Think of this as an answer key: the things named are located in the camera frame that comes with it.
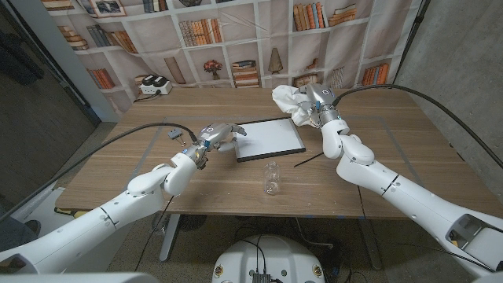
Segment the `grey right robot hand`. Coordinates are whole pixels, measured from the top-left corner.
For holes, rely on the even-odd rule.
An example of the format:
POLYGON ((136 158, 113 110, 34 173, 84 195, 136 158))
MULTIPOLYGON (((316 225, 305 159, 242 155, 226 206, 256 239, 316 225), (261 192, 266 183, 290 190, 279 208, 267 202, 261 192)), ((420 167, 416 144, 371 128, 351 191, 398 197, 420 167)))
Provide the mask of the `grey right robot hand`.
POLYGON ((307 111, 316 127, 322 127, 332 120, 341 118, 339 111, 332 104, 336 96, 329 87, 310 83, 301 86, 299 93, 307 96, 307 100, 300 102, 299 105, 302 110, 307 111))

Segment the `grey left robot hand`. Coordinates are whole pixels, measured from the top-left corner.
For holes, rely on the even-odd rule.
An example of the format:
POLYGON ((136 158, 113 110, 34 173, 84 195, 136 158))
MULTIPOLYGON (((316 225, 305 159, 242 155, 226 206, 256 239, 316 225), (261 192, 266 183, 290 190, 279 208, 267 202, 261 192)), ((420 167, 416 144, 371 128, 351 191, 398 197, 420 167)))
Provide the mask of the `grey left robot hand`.
POLYGON ((203 128, 197 135, 196 141, 187 149, 183 149, 182 153, 192 161, 199 162, 206 156, 206 153, 213 149, 221 153, 229 152, 235 149, 237 144, 236 138, 226 141, 232 133, 247 135, 245 129, 237 124, 212 123, 203 128))

